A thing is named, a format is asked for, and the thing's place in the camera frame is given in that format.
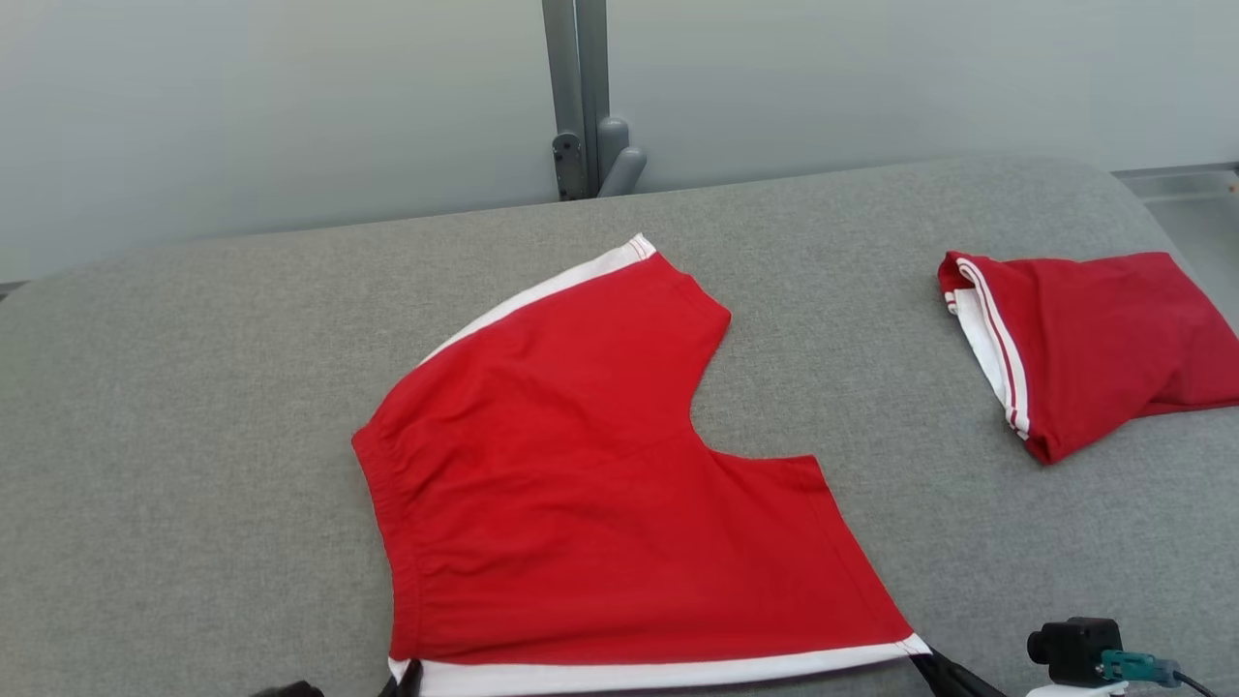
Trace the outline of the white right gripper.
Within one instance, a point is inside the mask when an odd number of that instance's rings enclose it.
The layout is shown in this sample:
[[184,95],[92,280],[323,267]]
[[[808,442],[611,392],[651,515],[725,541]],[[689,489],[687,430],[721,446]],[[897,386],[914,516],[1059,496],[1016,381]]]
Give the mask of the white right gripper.
[[[952,661],[942,652],[913,654],[914,667],[937,697],[1004,697],[1005,693],[979,678],[973,671]],[[1027,697],[1111,697],[1127,696],[1127,682],[1101,685],[1044,683],[1026,693]]]

